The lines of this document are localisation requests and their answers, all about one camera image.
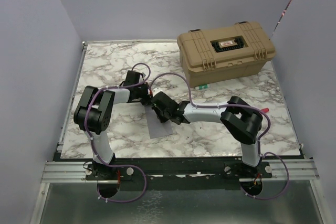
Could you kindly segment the small green white tube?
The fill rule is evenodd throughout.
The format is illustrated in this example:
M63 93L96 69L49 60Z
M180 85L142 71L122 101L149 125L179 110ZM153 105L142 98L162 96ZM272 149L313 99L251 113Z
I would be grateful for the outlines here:
M203 89L207 89L207 88L209 88L209 84L203 84L203 85L200 85L200 86L196 86L195 90L203 90Z

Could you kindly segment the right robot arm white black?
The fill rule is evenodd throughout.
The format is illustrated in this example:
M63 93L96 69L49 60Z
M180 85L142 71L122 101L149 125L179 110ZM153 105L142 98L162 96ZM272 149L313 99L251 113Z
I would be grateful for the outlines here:
M160 122L171 121L175 124L212 122L223 124L242 150L241 171L246 177L254 177L260 171L260 144L257 135L261 130L263 117L259 111L239 97L231 97L228 103L194 104L190 101L175 102L164 92L151 99L152 109Z

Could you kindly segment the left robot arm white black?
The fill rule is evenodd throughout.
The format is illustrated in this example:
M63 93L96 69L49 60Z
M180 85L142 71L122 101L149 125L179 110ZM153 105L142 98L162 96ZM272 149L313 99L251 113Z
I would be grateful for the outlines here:
M87 135L93 152L93 161L99 163L98 173L104 179L115 175L115 159L111 149L107 128L112 109L116 104L140 102L147 105L151 98L145 75L133 70L127 72L125 80L113 89L98 89L86 86L74 113L74 123Z

